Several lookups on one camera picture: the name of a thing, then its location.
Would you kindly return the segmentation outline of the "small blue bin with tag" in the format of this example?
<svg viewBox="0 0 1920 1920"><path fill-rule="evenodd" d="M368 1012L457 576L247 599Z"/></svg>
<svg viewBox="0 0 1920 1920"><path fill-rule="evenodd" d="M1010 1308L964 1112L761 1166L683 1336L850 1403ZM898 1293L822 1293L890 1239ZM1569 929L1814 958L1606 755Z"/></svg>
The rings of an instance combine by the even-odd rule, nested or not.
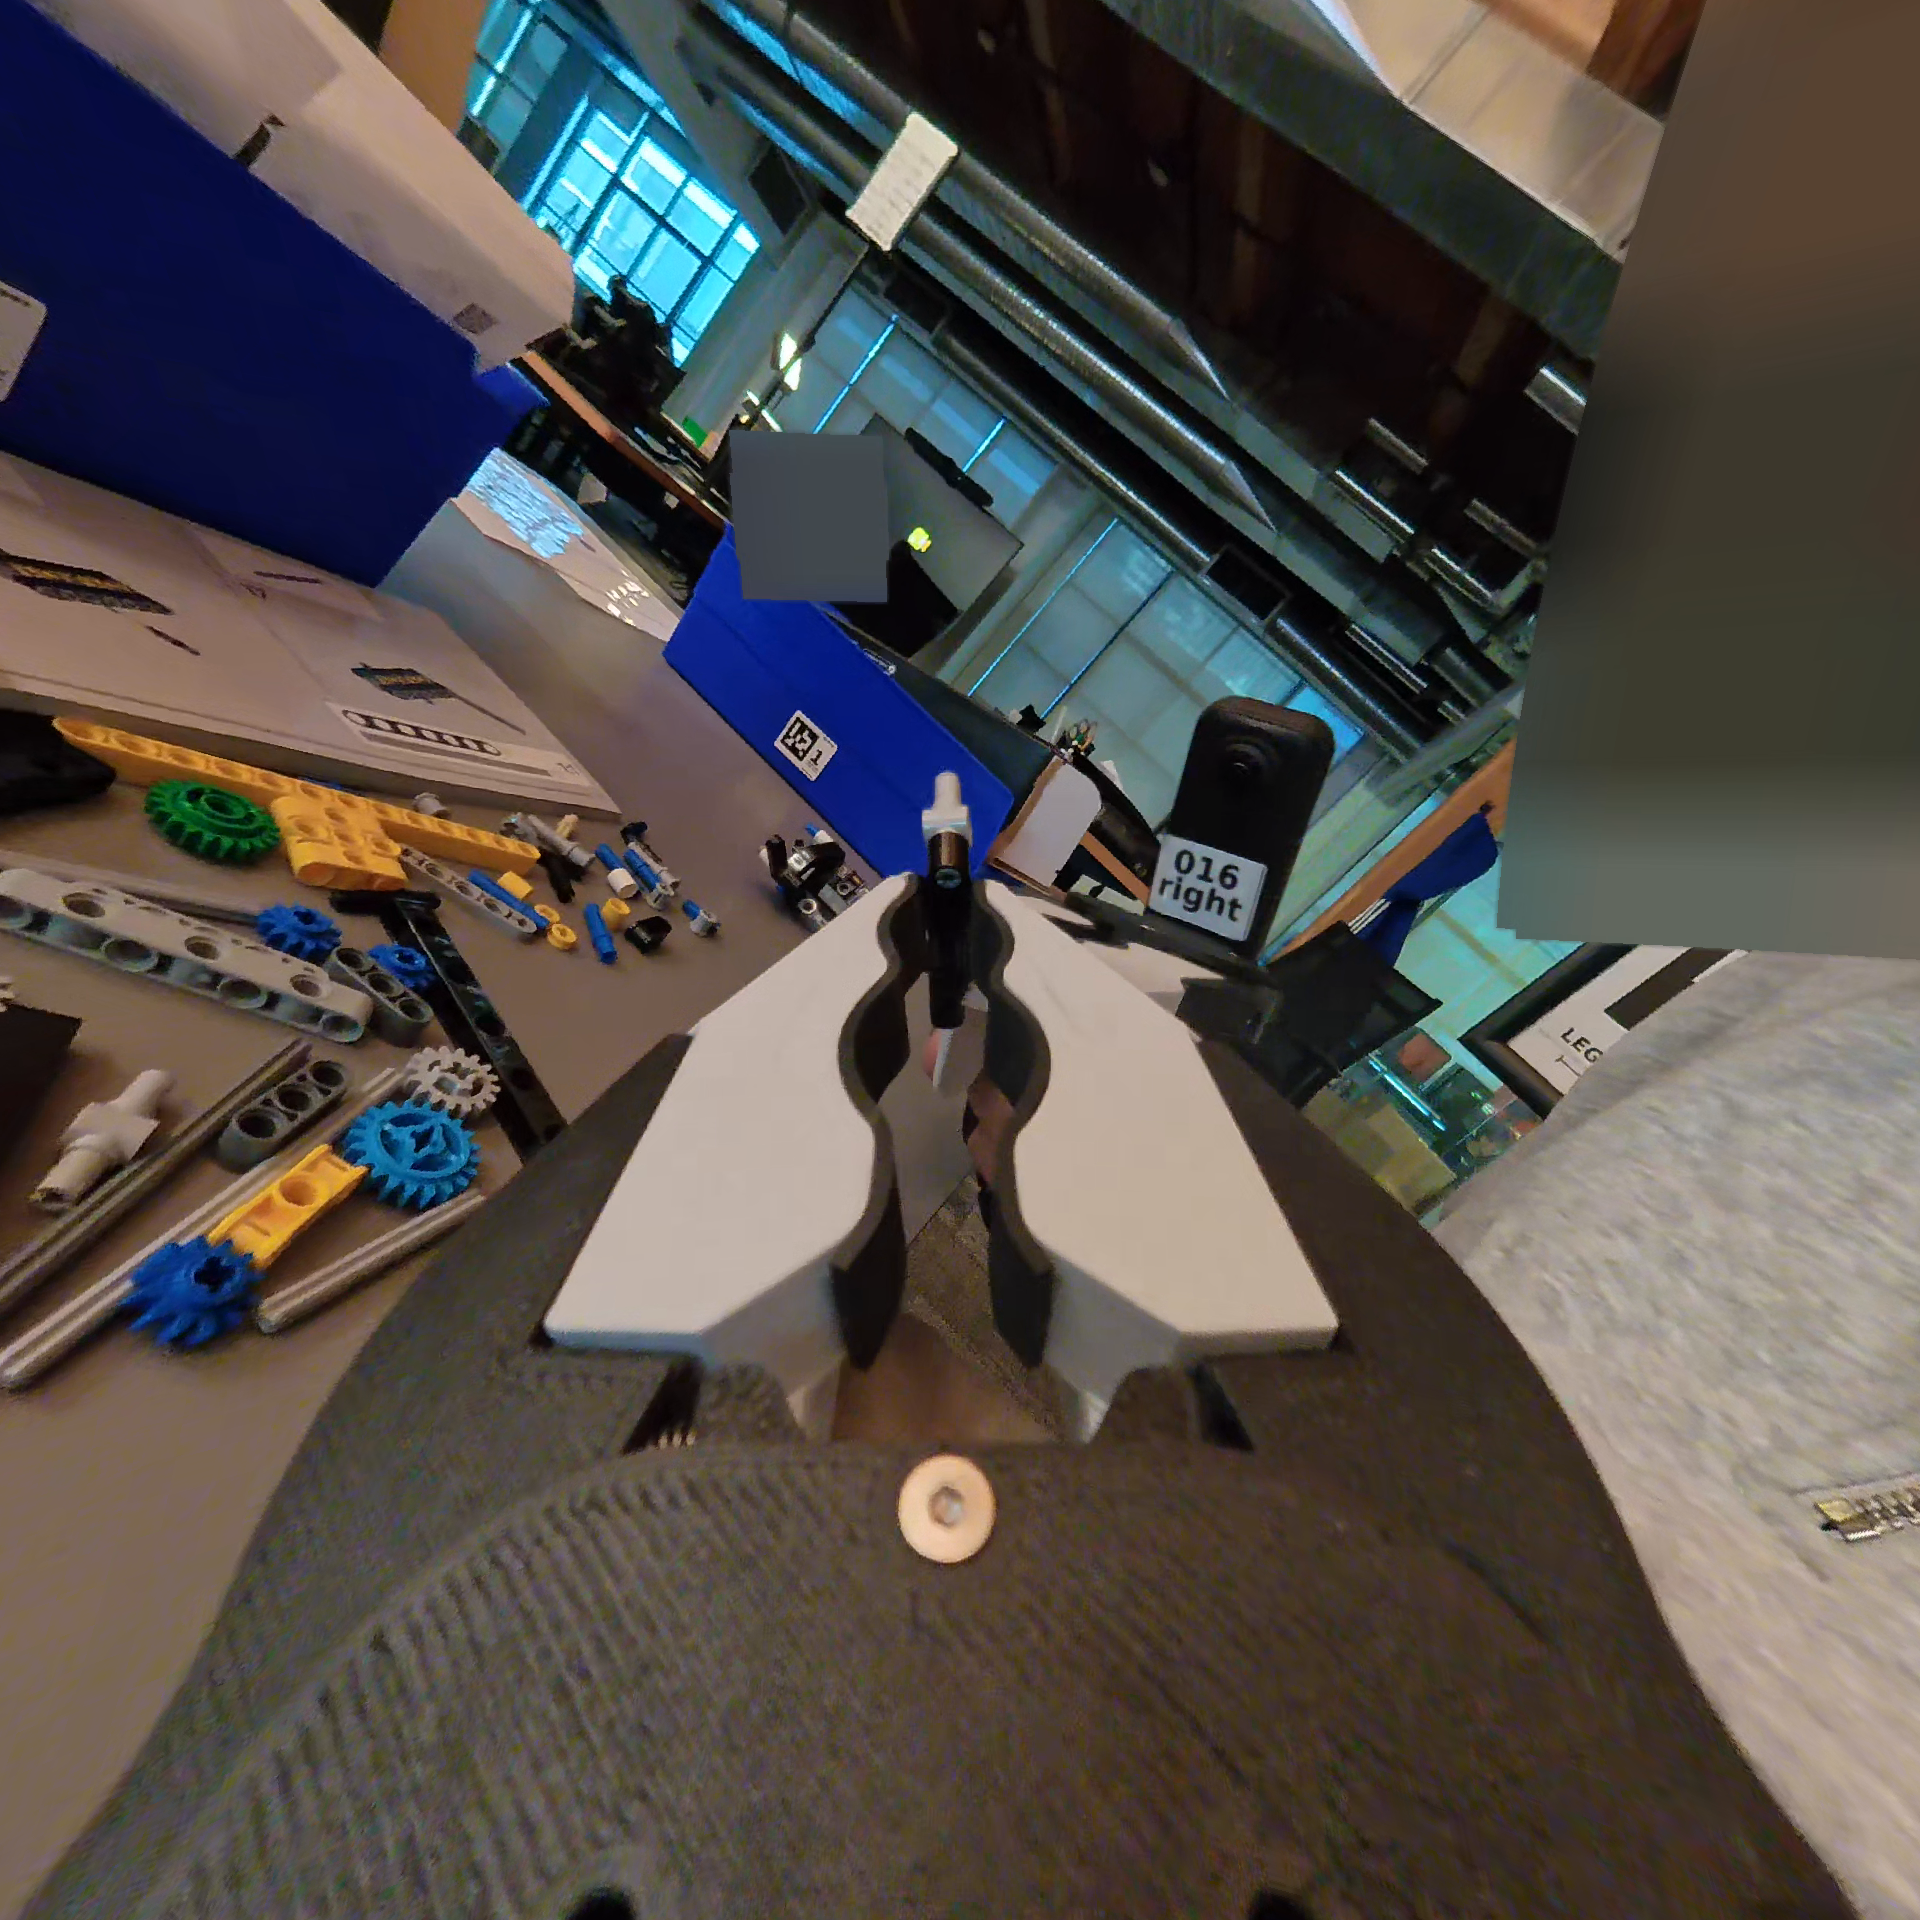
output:
<svg viewBox="0 0 1920 1920"><path fill-rule="evenodd" d="M807 821L881 877L923 871L922 817L955 776L983 877L1018 801L927 711L905 668L881 665L814 604L742 596L723 534L668 638L665 663L804 801Z"/></svg>

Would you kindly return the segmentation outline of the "black textured block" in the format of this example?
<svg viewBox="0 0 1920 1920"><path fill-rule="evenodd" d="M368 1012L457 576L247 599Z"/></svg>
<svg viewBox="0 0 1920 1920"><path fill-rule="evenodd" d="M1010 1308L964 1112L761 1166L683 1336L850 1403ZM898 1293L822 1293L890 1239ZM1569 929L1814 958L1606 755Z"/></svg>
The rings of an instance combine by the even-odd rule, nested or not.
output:
<svg viewBox="0 0 1920 1920"><path fill-rule="evenodd" d="M1 1160L25 1137L60 1079L81 1021L9 1002L1 1011Z"/></svg>

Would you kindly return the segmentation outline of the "white box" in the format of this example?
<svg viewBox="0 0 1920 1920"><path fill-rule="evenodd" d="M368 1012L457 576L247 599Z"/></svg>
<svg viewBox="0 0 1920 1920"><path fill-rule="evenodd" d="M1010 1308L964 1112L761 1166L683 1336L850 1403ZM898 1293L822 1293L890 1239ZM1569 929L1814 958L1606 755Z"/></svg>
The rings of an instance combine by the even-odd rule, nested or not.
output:
<svg viewBox="0 0 1920 1920"><path fill-rule="evenodd" d="M1059 873L1101 811L1093 780L1073 760L1051 760L1018 813L998 832L988 868L1033 890L1057 892Z"/></svg>

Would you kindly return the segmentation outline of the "wooden beam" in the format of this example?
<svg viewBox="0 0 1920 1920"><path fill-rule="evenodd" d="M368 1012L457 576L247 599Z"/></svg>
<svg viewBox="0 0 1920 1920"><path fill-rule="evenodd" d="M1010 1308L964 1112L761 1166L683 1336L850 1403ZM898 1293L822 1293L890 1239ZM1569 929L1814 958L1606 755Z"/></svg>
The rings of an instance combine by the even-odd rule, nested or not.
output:
<svg viewBox="0 0 1920 1920"><path fill-rule="evenodd" d="M1515 743L1507 741L1483 768L1459 782L1382 854L1325 913L1295 935L1287 949L1306 945L1335 924L1358 926L1377 913L1380 902L1413 869L1424 864L1470 819L1485 819L1500 834L1513 780Z"/></svg>

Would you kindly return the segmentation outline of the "background workbench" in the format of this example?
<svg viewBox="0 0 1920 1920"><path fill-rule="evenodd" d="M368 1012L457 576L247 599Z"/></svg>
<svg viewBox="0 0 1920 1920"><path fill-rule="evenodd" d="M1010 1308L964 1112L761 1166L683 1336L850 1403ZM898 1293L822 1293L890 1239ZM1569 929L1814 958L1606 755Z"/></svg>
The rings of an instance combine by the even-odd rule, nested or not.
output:
<svg viewBox="0 0 1920 1920"><path fill-rule="evenodd" d="M625 274L601 293L580 282L570 322L524 349L513 369L543 399L548 439L570 435L582 466L618 461L665 507L685 507L714 531L730 524L726 430L674 417L683 370L667 323Z"/></svg>

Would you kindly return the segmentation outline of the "light grey lego axle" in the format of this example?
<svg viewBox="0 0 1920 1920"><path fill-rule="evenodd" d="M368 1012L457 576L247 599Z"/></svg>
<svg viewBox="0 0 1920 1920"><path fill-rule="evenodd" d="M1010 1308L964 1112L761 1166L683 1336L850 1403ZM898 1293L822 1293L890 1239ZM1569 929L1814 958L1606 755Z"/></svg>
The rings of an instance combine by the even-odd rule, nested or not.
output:
<svg viewBox="0 0 1920 1920"><path fill-rule="evenodd" d="M256 1332L275 1336L316 1317L355 1294L362 1286L437 1248L466 1219L480 1214L487 1203L485 1192L463 1192L371 1238L344 1257L324 1264L313 1276L272 1291L254 1309Z"/></svg>
<svg viewBox="0 0 1920 1920"><path fill-rule="evenodd" d="M125 1309L135 1270L161 1245L204 1236L224 1215L249 1205L260 1192L289 1176L300 1164L303 1154L319 1145L331 1145L359 1112L386 1099L399 1080L399 1066L370 1075L353 1095L344 1099L337 1110L308 1129L306 1137L292 1141L254 1172L228 1180L224 1189L215 1191L196 1208L182 1214L122 1263L83 1286L72 1300L46 1312L25 1333L6 1341L1 1348L4 1391L9 1394L25 1391L81 1348L83 1341L104 1332Z"/></svg>

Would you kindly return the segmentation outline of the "long yellow lego beam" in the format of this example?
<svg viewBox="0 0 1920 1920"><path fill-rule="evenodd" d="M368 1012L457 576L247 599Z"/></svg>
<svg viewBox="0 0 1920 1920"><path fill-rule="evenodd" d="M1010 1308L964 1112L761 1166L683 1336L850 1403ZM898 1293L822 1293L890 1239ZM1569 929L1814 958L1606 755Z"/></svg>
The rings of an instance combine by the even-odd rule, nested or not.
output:
<svg viewBox="0 0 1920 1920"><path fill-rule="evenodd" d="M147 738L118 728L60 717L53 727L77 749L108 764L121 778L141 785L164 780L196 780L239 793L270 811L275 796L289 793L297 784L315 784L281 778L224 757L209 757L193 749ZM500 832L461 827L454 821L418 815L397 804L368 801L384 832L399 848L414 849L452 869L487 869L491 873L528 875L537 866L534 844Z"/></svg>

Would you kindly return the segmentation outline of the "glossy paper sheet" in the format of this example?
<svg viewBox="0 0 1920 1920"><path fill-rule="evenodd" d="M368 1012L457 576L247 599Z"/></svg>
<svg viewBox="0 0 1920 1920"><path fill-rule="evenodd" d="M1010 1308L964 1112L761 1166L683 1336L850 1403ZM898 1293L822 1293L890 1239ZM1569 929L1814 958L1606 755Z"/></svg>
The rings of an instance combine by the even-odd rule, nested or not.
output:
<svg viewBox="0 0 1920 1920"><path fill-rule="evenodd" d="M566 494L504 452L491 452L452 505L488 540L539 562L596 612L668 640L683 609Z"/></svg>

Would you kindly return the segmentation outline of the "white lego connector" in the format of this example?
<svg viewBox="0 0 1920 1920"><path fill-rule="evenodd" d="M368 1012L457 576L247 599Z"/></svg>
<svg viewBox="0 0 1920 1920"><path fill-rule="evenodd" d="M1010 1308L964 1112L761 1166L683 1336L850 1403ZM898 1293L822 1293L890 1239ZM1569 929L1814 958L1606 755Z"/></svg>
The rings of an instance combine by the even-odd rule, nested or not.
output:
<svg viewBox="0 0 1920 1920"><path fill-rule="evenodd" d="M65 1127L60 1155L28 1194L28 1207L46 1215L70 1214L122 1172L154 1137L172 1088L172 1074L145 1069L112 1099L83 1107Z"/></svg>

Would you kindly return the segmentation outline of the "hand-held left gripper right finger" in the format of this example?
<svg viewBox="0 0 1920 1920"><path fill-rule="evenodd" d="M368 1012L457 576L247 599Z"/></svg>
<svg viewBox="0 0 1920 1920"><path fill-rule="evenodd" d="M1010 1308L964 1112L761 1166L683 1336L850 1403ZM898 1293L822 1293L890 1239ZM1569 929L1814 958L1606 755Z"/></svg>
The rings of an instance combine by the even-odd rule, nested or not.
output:
<svg viewBox="0 0 1920 1920"><path fill-rule="evenodd" d="M1003 886L973 954L995 1332L1076 1436L1138 1372L1325 1353L1331 1298L1192 1032Z"/></svg>

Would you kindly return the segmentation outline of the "large blue bin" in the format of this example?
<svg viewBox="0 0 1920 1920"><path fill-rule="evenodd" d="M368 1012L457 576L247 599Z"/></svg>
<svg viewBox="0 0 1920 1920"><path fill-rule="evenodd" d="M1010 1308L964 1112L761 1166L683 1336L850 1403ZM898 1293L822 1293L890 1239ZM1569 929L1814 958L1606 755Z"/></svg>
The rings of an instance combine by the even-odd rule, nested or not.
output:
<svg viewBox="0 0 1920 1920"><path fill-rule="evenodd" d="M20 3L1 278L4 457L364 588L541 404Z"/></svg>

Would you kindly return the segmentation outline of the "white hanging sign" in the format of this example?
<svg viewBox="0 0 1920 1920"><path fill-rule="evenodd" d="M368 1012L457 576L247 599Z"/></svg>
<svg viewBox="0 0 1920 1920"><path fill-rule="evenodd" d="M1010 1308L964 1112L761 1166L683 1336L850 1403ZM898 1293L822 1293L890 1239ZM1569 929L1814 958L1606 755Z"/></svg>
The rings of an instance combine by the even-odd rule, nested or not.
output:
<svg viewBox="0 0 1920 1920"><path fill-rule="evenodd" d="M910 110L846 206L849 226L869 247L894 250L958 155L961 150L946 132Z"/></svg>

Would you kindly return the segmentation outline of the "small yellow lego liftarm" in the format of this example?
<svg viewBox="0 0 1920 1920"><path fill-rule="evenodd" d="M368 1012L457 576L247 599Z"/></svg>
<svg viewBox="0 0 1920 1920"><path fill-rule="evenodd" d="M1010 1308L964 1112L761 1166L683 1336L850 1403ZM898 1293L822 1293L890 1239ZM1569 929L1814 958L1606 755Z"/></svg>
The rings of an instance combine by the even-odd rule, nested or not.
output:
<svg viewBox="0 0 1920 1920"><path fill-rule="evenodd" d="M315 1145L290 1172L220 1218L204 1238L264 1274L299 1238L353 1197L365 1179L364 1164L331 1145Z"/></svg>

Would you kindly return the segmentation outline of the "thin grey lego beam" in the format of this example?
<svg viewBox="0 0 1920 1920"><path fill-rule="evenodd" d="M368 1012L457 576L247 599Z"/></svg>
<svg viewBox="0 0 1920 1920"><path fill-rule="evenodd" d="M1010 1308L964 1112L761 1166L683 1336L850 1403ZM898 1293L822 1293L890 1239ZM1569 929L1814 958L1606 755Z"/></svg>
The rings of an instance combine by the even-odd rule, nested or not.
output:
<svg viewBox="0 0 1920 1920"><path fill-rule="evenodd" d="M455 902L459 908L510 932L520 941L537 944L545 938L541 921L522 908L510 897L492 887L492 884L474 881L408 848L399 848L397 860L416 887L434 890L439 899Z"/></svg>

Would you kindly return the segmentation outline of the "black lego axle assembly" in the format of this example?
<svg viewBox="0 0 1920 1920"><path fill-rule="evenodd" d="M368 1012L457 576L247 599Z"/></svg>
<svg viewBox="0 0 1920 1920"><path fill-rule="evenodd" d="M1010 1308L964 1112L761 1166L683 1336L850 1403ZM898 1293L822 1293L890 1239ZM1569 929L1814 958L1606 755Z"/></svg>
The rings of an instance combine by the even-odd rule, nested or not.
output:
<svg viewBox="0 0 1920 1920"><path fill-rule="evenodd" d="M970 817L957 773L941 773L922 813L923 985L933 1026L928 1075L942 1091L970 985Z"/></svg>

